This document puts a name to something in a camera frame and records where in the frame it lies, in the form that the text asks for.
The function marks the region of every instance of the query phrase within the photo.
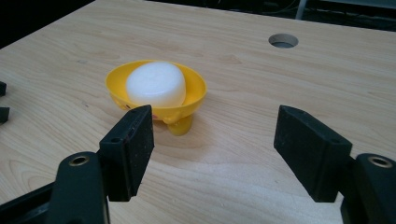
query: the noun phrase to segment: black mechanical part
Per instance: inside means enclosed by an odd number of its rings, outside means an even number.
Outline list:
[[[136,195],[154,148],[152,131],[150,105],[128,111],[97,153],[64,159],[54,183],[0,205],[0,223],[109,223],[106,196],[126,202]]]
[[[150,106],[129,114],[100,141],[97,152],[106,172],[106,190],[111,202],[129,202],[146,172],[154,136]]]
[[[110,223],[101,166],[94,152],[76,153],[61,162],[46,223]]]
[[[5,82],[0,81],[0,96],[6,95],[7,84]]]
[[[282,105],[274,147],[315,202],[333,203],[352,144],[303,110]]]
[[[42,224],[47,218],[53,183],[0,205],[0,223]]]
[[[375,155],[349,156],[352,144],[303,110],[282,105],[275,149],[315,202],[344,195],[345,224],[396,224],[396,163]]]
[[[6,123],[9,116],[9,107],[0,107],[0,124]]]
[[[395,161],[375,154],[360,154],[353,174],[370,223],[396,223]]]

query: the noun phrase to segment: yellow plastic cup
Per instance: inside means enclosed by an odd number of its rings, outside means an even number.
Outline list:
[[[106,77],[106,86],[116,105],[124,110],[141,106],[131,102],[126,91],[127,77],[139,66],[155,60],[142,60],[123,64]],[[204,79],[191,68],[172,63],[183,73],[186,81],[186,98],[182,105],[176,107],[152,107],[152,117],[167,124],[168,130],[174,135],[183,135],[189,131],[192,124],[192,113],[202,104],[206,95]]]

